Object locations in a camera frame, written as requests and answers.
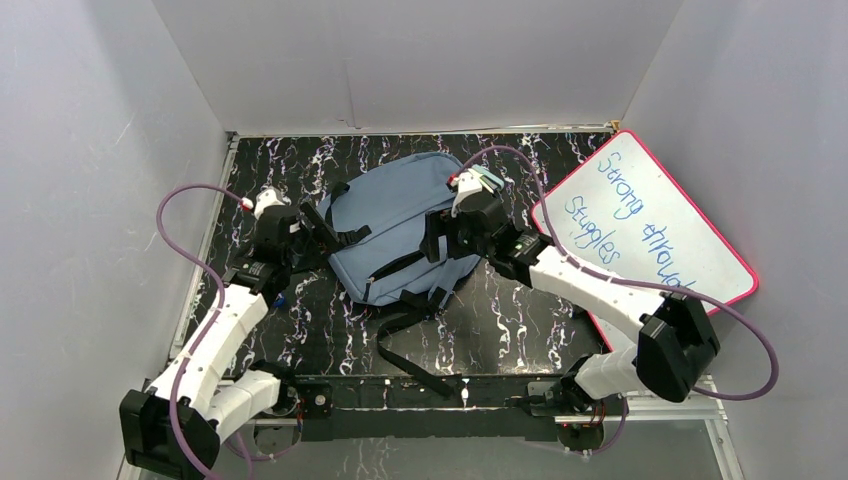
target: backpack zipper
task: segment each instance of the backpack zipper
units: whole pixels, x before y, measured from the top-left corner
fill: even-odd
[[[415,262],[424,258],[424,254],[420,251],[407,253],[402,257],[398,257],[391,262],[383,265],[378,268],[368,277],[368,280],[365,282],[365,294],[362,296],[362,301],[368,301],[368,295],[371,293],[371,284],[376,282],[377,280],[388,277],[389,275],[395,274],[404,268],[414,264]]]

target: marble pattern surface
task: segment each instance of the marble pattern surface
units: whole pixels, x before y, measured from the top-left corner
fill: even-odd
[[[292,204],[317,203],[335,182],[414,152],[439,150],[465,160],[500,144],[530,157],[549,189],[609,138],[588,132],[248,138],[239,142],[228,188],[253,198],[271,185]],[[530,176],[509,155],[489,155],[485,165],[506,180],[503,195],[513,205],[514,220],[528,225],[529,210],[538,200]],[[208,255],[218,272],[253,223],[234,202],[223,203]],[[212,303],[213,290],[208,281],[201,283],[186,338]],[[329,269],[293,276],[285,296],[286,305],[250,333],[228,376],[262,358],[292,365],[298,374],[399,373],[377,354],[375,338],[381,319],[404,307],[352,304]],[[562,372],[581,355],[604,348],[585,312],[501,278],[485,262],[457,285],[444,314],[395,334],[384,345],[442,374]]]

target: blue backpack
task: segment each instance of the blue backpack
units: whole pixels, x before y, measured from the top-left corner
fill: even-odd
[[[338,233],[343,246],[329,257],[330,267],[357,303],[383,306],[409,303],[416,312],[385,321],[377,332],[380,355],[444,396],[444,382],[421,367],[384,349],[380,340],[421,321],[447,302],[456,282],[480,261],[478,256],[447,259],[440,239],[439,261],[419,250],[425,216],[449,209],[455,194],[448,178],[462,166],[453,155],[418,153],[389,162],[333,186],[318,213]]]

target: white enclosure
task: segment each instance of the white enclosure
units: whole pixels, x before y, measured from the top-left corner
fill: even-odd
[[[681,0],[154,0],[240,134],[602,124]]]
[[[726,405],[746,478],[844,478],[845,25],[842,0],[0,2],[4,478],[114,477],[192,272],[153,216],[219,181],[225,132],[619,119],[760,276],[739,307],[783,371]],[[166,216],[191,250],[210,198]],[[721,326],[718,386],[758,387]]]

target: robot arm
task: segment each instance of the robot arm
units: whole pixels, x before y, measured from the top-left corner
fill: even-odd
[[[500,179],[475,166],[452,177],[453,207],[428,214],[421,248],[438,259],[445,236],[449,258],[480,255],[500,275],[579,305],[624,332],[634,345],[578,360],[544,400],[585,411],[609,395],[650,390],[682,402],[719,351],[703,305],[679,294],[618,285],[567,262],[550,237],[518,229],[498,198]],[[592,270],[615,276],[594,265]]]
[[[192,451],[208,466],[220,445],[239,427],[267,409],[293,410],[298,402],[291,372],[264,361],[250,366],[233,385],[217,392],[227,366],[250,331],[289,284],[292,245],[301,233],[297,208],[286,206],[274,189],[259,194],[252,239],[223,277],[225,305],[191,355],[177,392],[179,422]],[[168,402],[188,345],[212,321],[210,310],[187,346],[143,392],[131,390],[120,406],[127,460],[174,478],[202,478],[174,439]]]

